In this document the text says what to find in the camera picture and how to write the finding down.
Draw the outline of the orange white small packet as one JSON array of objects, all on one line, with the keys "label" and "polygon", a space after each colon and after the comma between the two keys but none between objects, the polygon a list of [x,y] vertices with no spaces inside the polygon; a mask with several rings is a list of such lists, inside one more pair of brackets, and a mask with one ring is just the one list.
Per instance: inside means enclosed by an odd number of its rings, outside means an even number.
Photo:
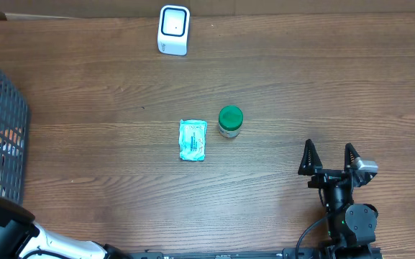
[{"label": "orange white small packet", "polygon": [[6,129],[0,135],[0,164],[7,158],[21,160],[24,151],[24,140],[19,133]]}]

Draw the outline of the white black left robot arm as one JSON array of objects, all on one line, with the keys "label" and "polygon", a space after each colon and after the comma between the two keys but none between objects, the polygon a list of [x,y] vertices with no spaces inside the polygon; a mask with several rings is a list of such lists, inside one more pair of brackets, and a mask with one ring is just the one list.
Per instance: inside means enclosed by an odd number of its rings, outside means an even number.
[{"label": "white black left robot arm", "polygon": [[131,256],[111,245],[74,240],[44,229],[35,216],[0,197],[0,258],[108,259]]}]

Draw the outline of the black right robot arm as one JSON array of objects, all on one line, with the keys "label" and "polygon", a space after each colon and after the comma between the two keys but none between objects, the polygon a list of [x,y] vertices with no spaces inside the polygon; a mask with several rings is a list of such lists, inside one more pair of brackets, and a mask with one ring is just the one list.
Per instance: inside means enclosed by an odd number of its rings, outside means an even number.
[{"label": "black right robot arm", "polygon": [[354,189],[367,185],[377,173],[377,163],[361,158],[350,143],[345,145],[344,168],[325,169],[312,140],[305,141],[298,174],[311,178],[307,186],[318,191],[325,215],[301,234],[293,254],[295,258],[303,252],[301,243],[305,236],[324,222],[329,239],[307,252],[309,258],[382,257],[379,248],[371,248],[375,241],[378,210],[372,204],[356,204],[353,199]]}]

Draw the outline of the green toilet tissue pack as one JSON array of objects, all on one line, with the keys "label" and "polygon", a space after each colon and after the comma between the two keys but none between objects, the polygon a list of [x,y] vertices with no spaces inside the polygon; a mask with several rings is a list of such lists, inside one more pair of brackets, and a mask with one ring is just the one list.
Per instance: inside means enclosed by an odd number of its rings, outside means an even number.
[{"label": "green toilet tissue pack", "polygon": [[206,121],[195,119],[180,121],[178,144],[181,160],[204,161],[206,130]]}]

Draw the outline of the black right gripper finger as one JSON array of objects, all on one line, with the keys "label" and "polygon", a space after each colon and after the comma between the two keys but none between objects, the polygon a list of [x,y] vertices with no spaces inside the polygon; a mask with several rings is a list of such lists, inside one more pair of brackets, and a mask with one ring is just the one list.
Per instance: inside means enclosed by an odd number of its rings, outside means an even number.
[{"label": "black right gripper finger", "polygon": [[351,143],[345,145],[345,170],[358,169],[360,155]]},{"label": "black right gripper finger", "polygon": [[323,165],[317,154],[314,143],[311,139],[305,141],[304,153],[298,168],[298,174],[302,176],[314,176],[321,173]]}]

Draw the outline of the green lid jar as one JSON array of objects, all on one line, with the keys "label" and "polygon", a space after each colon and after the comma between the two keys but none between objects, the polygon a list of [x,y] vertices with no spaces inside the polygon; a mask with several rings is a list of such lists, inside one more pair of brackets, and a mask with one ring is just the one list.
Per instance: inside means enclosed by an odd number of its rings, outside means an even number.
[{"label": "green lid jar", "polygon": [[243,113],[238,106],[225,106],[219,112],[218,128],[222,136],[234,138],[240,133],[243,123]]}]

